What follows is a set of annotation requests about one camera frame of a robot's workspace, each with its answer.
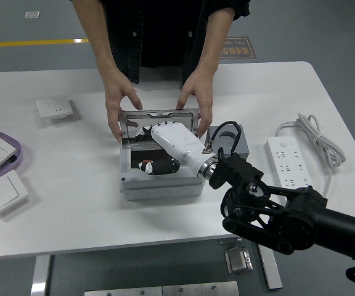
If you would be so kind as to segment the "person's right hand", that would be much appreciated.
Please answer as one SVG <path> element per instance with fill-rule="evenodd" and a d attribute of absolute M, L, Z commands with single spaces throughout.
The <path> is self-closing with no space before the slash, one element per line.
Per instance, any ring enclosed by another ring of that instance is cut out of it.
<path fill-rule="evenodd" d="M 122 131 L 119 126 L 119 114 L 122 111 L 121 101 L 127 97 L 136 110 L 142 110 L 142 102 L 139 99 L 132 83 L 127 77 L 122 76 L 108 82 L 105 87 L 105 107 L 107 109 L 107 123 L 114 136 L 120 142 Z"/>

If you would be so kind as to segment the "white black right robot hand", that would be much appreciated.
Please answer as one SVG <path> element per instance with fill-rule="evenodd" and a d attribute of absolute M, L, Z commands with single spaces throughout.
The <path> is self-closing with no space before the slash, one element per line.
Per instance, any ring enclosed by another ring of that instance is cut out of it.
<path fill-rule="evenodd" d="M 182 123 L 164 121 L 144 126 L 135 135 L 135 140 L 143 140 L 145 136 L 150 136 L 180 165 L 188 165 L 200 179 L 206 179 L 206 172 L 216 163 L 216 154 L 205 152 L 205 145 Z"/>

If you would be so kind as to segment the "person's left hand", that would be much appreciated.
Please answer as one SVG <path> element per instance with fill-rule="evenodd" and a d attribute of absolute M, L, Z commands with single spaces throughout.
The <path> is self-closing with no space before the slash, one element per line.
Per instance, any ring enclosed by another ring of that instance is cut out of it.
<path fill-rule="evenodd" d="M 202 68 L 195 69 L 184 83 L 176 104 L 177 109 L 183 109 L 190 95 L 197 99 L 200 123 L 197 136 L 202 137 L 213 120 L 213 78 L 214 72 Z"/>

